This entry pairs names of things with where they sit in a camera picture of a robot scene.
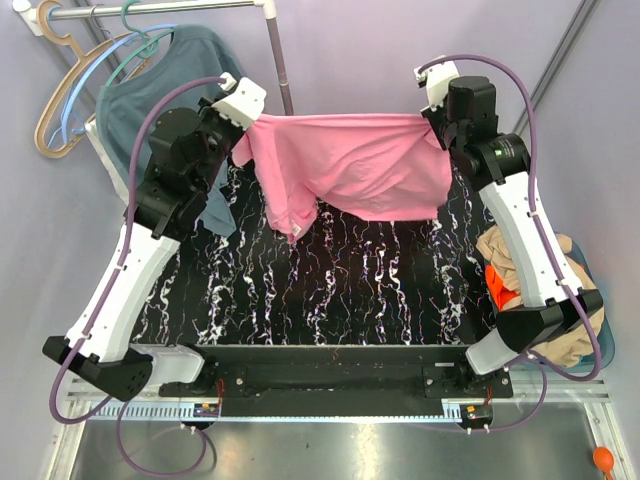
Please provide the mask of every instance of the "pink t-shirt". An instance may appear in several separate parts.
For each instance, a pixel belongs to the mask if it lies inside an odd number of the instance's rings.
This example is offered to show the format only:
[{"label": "pink t-shirt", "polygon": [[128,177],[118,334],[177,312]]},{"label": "pink t-shirt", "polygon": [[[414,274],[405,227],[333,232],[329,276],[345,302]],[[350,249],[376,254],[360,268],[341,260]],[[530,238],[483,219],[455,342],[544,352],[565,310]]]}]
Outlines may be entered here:
[{"label": "pink t-shirt", "polygon": [[269,225],[291,243],[316,198],[363,220],[425,220],[451,185],[449,154],[419,115],[262,115],[233,149],[237,166],[251,159]]}]

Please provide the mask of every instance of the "stainless steel surface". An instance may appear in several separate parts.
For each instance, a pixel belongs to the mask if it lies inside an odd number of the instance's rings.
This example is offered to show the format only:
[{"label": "stainless steel surface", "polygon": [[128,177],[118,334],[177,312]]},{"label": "stainless steel surface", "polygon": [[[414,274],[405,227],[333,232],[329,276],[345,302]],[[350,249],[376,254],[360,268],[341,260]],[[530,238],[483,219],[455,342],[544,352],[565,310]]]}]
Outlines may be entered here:
[{"label": "stainless steel surface", "polygon": [[[497,405],[498,422],[521,418],[529,406]],[[126,448],[159,471],[190,465],[199,444],[172,431],[149,444],[166,422],[126,422]],[[581,479],[601,480],[595,447],[578,404],[545,405],[530,423],[506,433],[446,434],[411,425],[217,424],[207,433],[217,451],[189,479]],[[120,458],[114,423],[90,421],[78,451],[74,480],[143,479]]]},{"label": "stainless steel surface", "polygon": [[[549,63],[547,63],[547,66],[542,72],[540,80],[538,80],[537,85],[533,89],[531,101],[533,102],[534,109],[538,107],[540,101],[553,83],[553,80],[562,69],[565,60],[571,53],[571,49],[578,41],[580,33],[582,33],[586,27],[588,20],[591,18],[591,15],[599,3],[600,0],[582,0],[582,2],[580,2],[580,5],[576,9],[576,13],[573,15],[571,22],[569,22],[567,29],[562,35],[560,43],[558,43],[551,59],[549,59]],[[522,134],[527,124],[527,111],[526,109],[523,109],[513,131],[518,134]]]},{"label": "stainless steel surface", "polygon": [[[142,15],[145,13],[182,12],[185,10],[207,10],[211,8],[249,7],[252,0],[184,0],[179,2],[138,3],[131,5],[127,15]],[[93,12],[94,18],[117,17],[122,12],[122,5],[113,7],[98,7]],[[57,8],[51,12],[50,20],[71,20],[75,18],[89,18],[91,7]]]}]

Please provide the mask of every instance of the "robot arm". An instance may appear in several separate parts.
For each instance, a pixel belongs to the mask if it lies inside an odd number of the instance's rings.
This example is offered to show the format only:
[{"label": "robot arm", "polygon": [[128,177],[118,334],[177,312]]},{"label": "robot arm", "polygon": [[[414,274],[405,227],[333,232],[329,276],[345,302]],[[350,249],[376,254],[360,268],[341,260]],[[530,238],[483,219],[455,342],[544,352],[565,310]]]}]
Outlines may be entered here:
[{"label": "robot arm", "polygon": [[449,151],[453,163],[489,208],[520,281],[523,305],[499,312],[496,328],[467,349],[473,372],[485,375],[579,323],[576,309],[553,272],[532,215],[541,220],[564,282],[587,315],[599,310],[603,301],[598,290],[584,290],[567,265],[537,189],[537,209],[531,212],[529,153],[518,135],[498,133],[495,86],[485,77],[460,77],[453,62],[434,66],[424,75],[416,71],[416,78],[420,86],[426,86],[429,97],[422,115],[429,120],[442,149]]},{"label": "robot arm", "polygon": [[43,347],[62,364],[80,338],[87,319],[105,290],[111,272],[120,274],[85,338],[70,370],[121,401],[135,397],[145,386],[189,384],[208,390],[213,378],[203,366],[207,358],[191,346],[137,346],[129,339],[149,292],[180,242],[193,232],[206,207],[218,171],[245,130],[264,108],[266,92],[247,78],[236,82],[224,74],[224,93],[200,110],[176,108],[163,113],[149,137],[152,155],[136,190],[135,218],[126,264],[117,267],[126,226],[116,251],[91,301],[65,337],[49,337]]}]

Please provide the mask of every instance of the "wooden hanger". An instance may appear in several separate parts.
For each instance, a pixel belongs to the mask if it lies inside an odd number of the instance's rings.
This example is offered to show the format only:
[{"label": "wooden hanger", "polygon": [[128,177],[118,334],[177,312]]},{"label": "wooden hanger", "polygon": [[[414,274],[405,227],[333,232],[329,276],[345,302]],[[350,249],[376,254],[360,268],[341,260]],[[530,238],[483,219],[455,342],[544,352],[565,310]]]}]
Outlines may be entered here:
[{"label": "wooden hanger", "polygon": [[78,143],[78,141],[84,135],[84,133],[74,134],[70,138],[68,144],[63,145],[57,150],[51,149],[47,146],[47,140],[45,139],[45,135],[49,130],[49,126],[51,124],[51,120],[53,116],[55,115],[56,111],[58,111],[62,103],[64,102],[64,97],[67,90],[71,88],[71,85],[84,73],[84,71],[100,55],[102,55],[109,47],[111,47],[111,45],[113,45],[114,41],[118,41],[126,37],[127,35],[131,34],[131,32],[127,32],[122,35],[118,35],[117,37],[114,38],[114,40],[107,40],[106,42],[96,46],[94,49],[92,49],[88,53],[84,53],[84,51],[82,50],[82,48],[80,47],[76,39],[71,34],[67,33],[65,35],[59,36],[59,35],[56,35],[53,32],[53,30],[51,30],[51,28],[49,27],[49,23],[47,21],[47,14],[53,7],[61,7],[61,6],[62,4],[57,2],[56,0],[44,0],[40,5],[38,5],[38,9],[36,12],[38,25],[40,26],[40,29],[42,30],[42,34],[44,35],[44,37],[50,42],[55,43],[56,45],[70,47],[73,53],[75,54],[75,56],[78,58],[75,65],[71,67],[71,70],[69,70],[69,72],[64,77],[62,82],[60,82],[60,85],[58,85],[58,88],[56,89],[56,91],[53,93],[53,96],[47,103],[47,106],[45,107],[44,112],[42,112],[42,116],[38,121],[38,125],[36,126],[36,132],[34,134],[36,147],[38,148],[38,151],[40,153],[42,153],[43,155],[49,158],[64,157],[67,153],[71,151],[71,149],[73,149],[73,147],[75,147],[76,143]]}]

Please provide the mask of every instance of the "clothing rack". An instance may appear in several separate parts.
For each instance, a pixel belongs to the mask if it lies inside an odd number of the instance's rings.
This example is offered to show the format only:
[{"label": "clothing rack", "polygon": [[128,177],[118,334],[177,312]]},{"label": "clothing rack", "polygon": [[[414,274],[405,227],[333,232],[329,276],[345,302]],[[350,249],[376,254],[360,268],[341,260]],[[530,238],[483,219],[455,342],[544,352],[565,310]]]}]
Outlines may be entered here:
[{"label": "clothing rack", "polygon": [[[127,15],[249,6],[262,7],[265,20],[267,22],[271,51],[273,52],[273,59],[276,64],[276,72],[278,74],[278,84],[280,85],[280,94],[282,96],[284,113],[285,115],[293,115],[293,102],[291,100],[291,92],[289,90],[289,81],[287,80],[287,69],[284,63],[282,43],[280,42],[280,32],[278,30],[278,22],[276,20],[276,7],[273,0],[182,0],[176,2],[138,3],[131,5],[127,9]],[[122,7],[118,6],[56,8],[50,12],[49,20],[118,17],[121,13]]]}]

